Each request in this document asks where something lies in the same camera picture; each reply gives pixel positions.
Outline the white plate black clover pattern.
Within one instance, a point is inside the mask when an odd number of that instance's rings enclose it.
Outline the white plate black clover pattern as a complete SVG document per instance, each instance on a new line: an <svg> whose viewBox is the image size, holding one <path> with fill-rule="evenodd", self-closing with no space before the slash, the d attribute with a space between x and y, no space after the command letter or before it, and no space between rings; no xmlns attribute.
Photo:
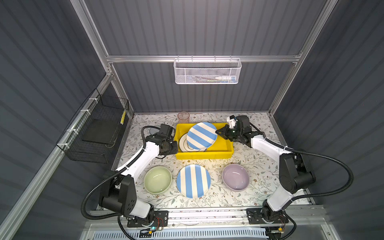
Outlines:
<svg viewBox="0 0 384 240"><path fill-rule="evenodd" d="M188 134L182 135L182 137L179 140L179 148L180 148L181 152L183 152L183 153L187 153L187 152L188 153L191 153L191 152L205 152L207 150L207 149L198 150L198 149L193 149L192 147L190 147L188 145L187 135Z"/></svg>

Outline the yellow plastic bin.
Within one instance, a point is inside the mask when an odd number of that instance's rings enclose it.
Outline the yellow plastic bin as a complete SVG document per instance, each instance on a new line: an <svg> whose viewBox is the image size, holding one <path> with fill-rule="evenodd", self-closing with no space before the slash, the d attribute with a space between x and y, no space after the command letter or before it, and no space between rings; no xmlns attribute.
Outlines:
<svg viewBox="0 0 384 240"><path fill-rule="evenodd" d="M215 143L204 151L181 150L181 146L187 141L182 141L183 136L187 136L188 131L197 124L178 124L176 127L175 140L179 144L179 152L176 154L178 160L202 160L202 159L229 159L234 153L233 143L218 137Z"/></svg>

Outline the pink plastic cup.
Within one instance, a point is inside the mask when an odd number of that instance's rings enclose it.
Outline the pink plastic cup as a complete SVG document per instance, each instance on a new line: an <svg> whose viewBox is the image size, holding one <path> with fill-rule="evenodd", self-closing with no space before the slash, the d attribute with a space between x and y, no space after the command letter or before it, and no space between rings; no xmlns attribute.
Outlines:
<svg viewBox="0 0 384 240"><path fill-rule="evenodd" d="M178 113L179 124L188 124L190 122L190 113L182 111Z"/></svg>

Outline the white tube in basket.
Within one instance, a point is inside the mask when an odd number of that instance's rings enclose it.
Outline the white tube in basket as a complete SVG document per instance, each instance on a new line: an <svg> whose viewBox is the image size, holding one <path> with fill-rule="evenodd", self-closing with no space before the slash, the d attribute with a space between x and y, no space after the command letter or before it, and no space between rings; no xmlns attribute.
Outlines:
<svg viewBox="0 0 384 240"><path fill-rule="evenodd" d="M215 80L228 82L228 83L236 83L237 77L236 76L218 76L218 77L215 77Z"/></svg>

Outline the light green bowl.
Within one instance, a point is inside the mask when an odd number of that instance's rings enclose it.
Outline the light green bowl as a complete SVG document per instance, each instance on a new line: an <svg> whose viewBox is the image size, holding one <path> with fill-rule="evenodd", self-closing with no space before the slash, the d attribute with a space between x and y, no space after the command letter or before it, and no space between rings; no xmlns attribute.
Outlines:
<svg viewBox="0 0 384 240"><path fill-rule="evenodd" d="M150 194L159 195L171 186L172 179L173 176L168 168L156 166L146 173L144 188Z"/></svg>

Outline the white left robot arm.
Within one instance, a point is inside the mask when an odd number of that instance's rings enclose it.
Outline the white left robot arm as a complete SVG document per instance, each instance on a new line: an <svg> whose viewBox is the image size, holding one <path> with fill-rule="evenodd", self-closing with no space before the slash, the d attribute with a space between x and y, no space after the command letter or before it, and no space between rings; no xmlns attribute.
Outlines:
<svg viewBox="0 0 384 240"><path fill-rule="evenodd" d="M149 218L153 206L138 199L136 180L147 165L158 156L175 155L178 143L174 140L174 128L161 124L153 135L145 136L144 130L155 129L145 126L141 130L143 146L134 156L116 171L119 174L102 184L99 206L124 217Z"/></svg>

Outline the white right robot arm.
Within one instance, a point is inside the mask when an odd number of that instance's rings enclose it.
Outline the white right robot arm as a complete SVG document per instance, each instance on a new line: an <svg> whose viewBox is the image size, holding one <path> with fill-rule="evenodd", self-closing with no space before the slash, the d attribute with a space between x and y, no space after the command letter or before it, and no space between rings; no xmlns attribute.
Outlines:
<svg viewBox="0 0 384 240"><path fill-rule="evenodd" d="M225 140L242 143L249 148L261 151L279 162L280 185L263 203L261 216L266 223L272 223L298 196L298 191L307 188L316 181L315 174L308 161L301 154L288 150L270 141L266 134L250 123L247 116L230 116L227 124L216 134Z"/></svg>

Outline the lavender bowl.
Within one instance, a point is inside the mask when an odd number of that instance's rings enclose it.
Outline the lavender bowl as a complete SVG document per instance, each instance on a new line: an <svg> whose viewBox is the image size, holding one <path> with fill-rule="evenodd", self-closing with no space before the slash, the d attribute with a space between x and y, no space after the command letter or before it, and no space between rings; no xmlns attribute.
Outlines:
<svg viewBox="0 0 384 240"><path fill-rule="evenodd" d="M223 169L222 179L226 187L234 192L244 191L250 184L248 171L238 164L227 165Z"/></svg>

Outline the frosted blue plastic cup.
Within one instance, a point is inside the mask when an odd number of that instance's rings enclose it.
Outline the frosted blue plastic cup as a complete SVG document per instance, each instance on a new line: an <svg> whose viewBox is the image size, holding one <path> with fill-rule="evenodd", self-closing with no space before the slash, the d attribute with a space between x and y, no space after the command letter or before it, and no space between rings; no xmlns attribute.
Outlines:
<svg viewBox="0 0 384 240"><path fill-rule="evenodd" d="M154 135L158 132L159 132L159 129L156 129L156 128L150 128L150 130L149 130L150 135Z"/></svg>

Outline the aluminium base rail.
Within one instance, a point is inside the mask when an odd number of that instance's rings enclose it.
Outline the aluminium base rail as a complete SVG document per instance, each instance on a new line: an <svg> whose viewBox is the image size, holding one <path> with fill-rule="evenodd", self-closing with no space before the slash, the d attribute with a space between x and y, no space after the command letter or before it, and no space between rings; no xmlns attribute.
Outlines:
<svg viewBox="0 0 384 240"><path fill-rule="evenodd" d="M141 228L128 228L126 218L122 224L135 240L277 240L293 228L291 222L281 220L267 224L256 214L248 214L247 207L168 209L168 216L155 220L159 229L149 236ZM322 205L293 205L286 213L296 222L291 240L338 240Z"/></svg>

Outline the yellow tag on basket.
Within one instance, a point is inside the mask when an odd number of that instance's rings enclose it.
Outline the yellow tag on basket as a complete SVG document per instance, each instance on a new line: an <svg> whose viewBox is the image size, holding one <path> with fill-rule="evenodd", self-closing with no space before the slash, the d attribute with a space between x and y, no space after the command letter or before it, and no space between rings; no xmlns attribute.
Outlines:
<svg viewBox="0 0 384 240"><path fill-rule="evenodd" d="M127 113L126 113L126 110L124 110L123 113L122 113L121 119L120 119L120 124L121 124L121 125L124 124L126 114L127 114Z"/></svg>

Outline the floral patterned table mat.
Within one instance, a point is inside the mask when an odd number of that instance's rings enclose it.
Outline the floral patterned table mat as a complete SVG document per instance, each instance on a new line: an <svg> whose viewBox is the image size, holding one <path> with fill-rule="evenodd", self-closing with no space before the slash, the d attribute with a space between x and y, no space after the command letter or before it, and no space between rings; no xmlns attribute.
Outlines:
<svg viewBox="0 0 384 240"><path fill-rule="evenodd" d="M113 169L128 161L142 146L141 129L144 126L167 124L176 127L179 123L177 114L142 114L135 115L129 122L128 136L122 142L122 148L113 164ZM198 199L183 196L177 188L176 178L179 171L187 165L198 164L208 170L211 177L209 191ZM222 180L222 171L229 164L243 166L250 175L249 186L241 192L229 190ZM144 176L151 168L168 168L173 181L167 192L152 195L145 190ZM240 143L234 143L234 154L229 159L217 160L178 160L175 156L152 160L136 180L138 198L154 205L158 209L174 208L218 208L218 207L253 207L260 206L264 199L278 187L278 163L261 151L253 150Z"/></svg>

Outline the blue white striped plate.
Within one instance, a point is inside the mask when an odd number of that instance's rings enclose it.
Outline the blue white striped plate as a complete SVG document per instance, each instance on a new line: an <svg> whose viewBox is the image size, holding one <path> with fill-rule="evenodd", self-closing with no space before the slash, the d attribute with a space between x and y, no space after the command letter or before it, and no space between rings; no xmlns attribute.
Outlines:
<svg viewBox="0 0 384 240"><path fill-rule="evenodd" d="M206 150L217 140L217 128L208 122L197 123L187 133L187 144L194 150Z"/></svg>
<svg viewBox="0 0 384 240"><path fill-rule="evenodd" d="M187 198L203 197L211 187L209 172L200 165L191 164L183 167L177 176L177 188Z"/></svg>

